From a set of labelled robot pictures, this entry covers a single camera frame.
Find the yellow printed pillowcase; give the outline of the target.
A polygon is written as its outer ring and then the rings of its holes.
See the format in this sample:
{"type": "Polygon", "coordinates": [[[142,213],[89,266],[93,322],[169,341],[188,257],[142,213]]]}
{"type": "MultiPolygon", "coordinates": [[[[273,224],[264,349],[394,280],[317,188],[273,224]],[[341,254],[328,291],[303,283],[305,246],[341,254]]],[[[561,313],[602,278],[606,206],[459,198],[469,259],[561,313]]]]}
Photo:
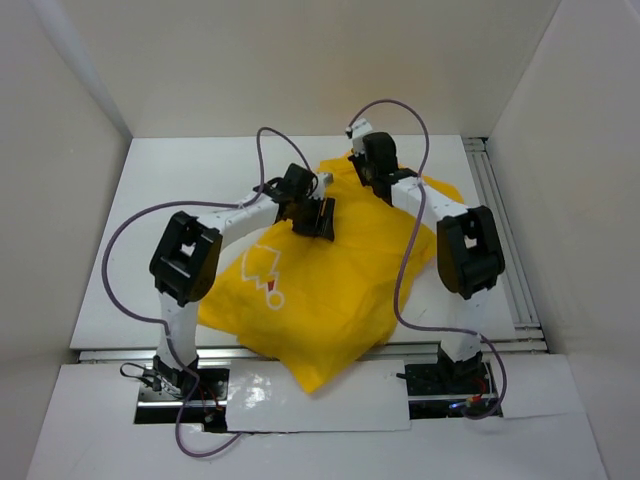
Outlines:
{"type": "Polygon", "coordinates": [[[417,234],[404,277],[397,276],[415,220],[360,184],[346,157],[324,160],[336,200],[333,242],[293,232],[279,222],[223,272],[201,301],[200,325],[256,342],[386,343],[406,305],[414,279],[436,254],[436,236],[417,234]]]}

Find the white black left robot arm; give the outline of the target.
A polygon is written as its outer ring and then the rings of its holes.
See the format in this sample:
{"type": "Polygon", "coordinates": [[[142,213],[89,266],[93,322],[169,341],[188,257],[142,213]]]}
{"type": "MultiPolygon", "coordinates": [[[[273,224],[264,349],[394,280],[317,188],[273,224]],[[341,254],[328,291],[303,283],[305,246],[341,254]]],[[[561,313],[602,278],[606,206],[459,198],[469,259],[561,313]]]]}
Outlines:
{"type": "Polygon", "coordinates": [[[282,177],[254,188],[238,207],[192,216],[174,214],[150,261],[161,304],[161,337],[153,368],[176,399],[196,390],[198,308],[213,287],[221,252],[247,235],[281,221],[294,233],[332,241],[335,200],[330,173],[291,164],[282,177]]]}

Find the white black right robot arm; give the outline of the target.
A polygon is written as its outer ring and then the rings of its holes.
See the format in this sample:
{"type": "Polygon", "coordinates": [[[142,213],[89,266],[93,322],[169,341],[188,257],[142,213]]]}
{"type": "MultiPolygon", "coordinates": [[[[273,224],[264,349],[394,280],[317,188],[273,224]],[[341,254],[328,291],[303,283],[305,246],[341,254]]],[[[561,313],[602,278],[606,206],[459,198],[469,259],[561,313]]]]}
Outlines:
{"type": "Polygon", "coordinates": [[[460,391],[482,363],[480,330],[490,290],[505,270],[492,211],[468,207],[435,188],[415,171],[402,168],[390,134],[366,121],[346,130],[349,161],[361,184],[389,206],[415,219],[410,241],[422,226],[436,236],[436,267],[450,293],[448,318],[437,352],[436,379],[448,392],[460,391]]]}

